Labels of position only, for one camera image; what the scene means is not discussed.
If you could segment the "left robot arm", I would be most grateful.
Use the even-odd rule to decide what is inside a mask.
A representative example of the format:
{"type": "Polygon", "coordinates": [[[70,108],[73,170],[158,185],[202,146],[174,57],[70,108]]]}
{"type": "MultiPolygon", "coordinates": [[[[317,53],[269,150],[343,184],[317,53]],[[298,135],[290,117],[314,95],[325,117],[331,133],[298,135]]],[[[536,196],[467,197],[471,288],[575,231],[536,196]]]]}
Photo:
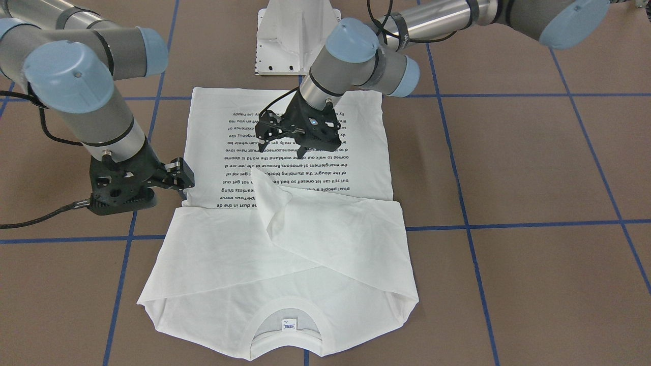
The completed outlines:
{"type": "Polygon", "coordinates": [[[407,97],[420,79],[411,44],[451,38],[474,25],[502,24],[553,49],[582,42],[605,18],[609,1],[432,1],[403,12],[388,10],[369,23],[344,18],[330,31],[284,114],[266,106],[254,128],[259,151],[291,138],[297,158],[341,146],[335,106],[352,86],[407,97]]]}

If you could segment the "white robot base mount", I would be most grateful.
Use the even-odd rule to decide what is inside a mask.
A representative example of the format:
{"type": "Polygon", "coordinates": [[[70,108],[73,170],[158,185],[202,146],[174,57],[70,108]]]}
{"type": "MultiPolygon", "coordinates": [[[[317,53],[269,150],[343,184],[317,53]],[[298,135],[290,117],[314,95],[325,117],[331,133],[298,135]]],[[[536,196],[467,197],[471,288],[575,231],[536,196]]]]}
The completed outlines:
{"type": "Polygon", "coordinates": [[[329,1],[270,1],[258,12],[256,74],[308,74],[340,19],[329,1]]]}

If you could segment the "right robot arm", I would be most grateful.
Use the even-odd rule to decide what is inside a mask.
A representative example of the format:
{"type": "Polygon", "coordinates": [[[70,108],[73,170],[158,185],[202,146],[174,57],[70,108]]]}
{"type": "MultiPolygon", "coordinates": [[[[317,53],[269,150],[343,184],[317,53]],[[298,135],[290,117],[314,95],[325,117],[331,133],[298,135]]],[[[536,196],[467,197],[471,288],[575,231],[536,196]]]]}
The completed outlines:
{"type": "Polygon", "coordinates": [[[2,1],[2,75],[19,98],[56,112],[91,154],[91,196],[58,209],[98,215],[155,206],[154,186],[183,195],[194,173],[163,164],[114,85],[165,72],[169,51],[152,28],[123,27],[66,1],[2,1]]]}

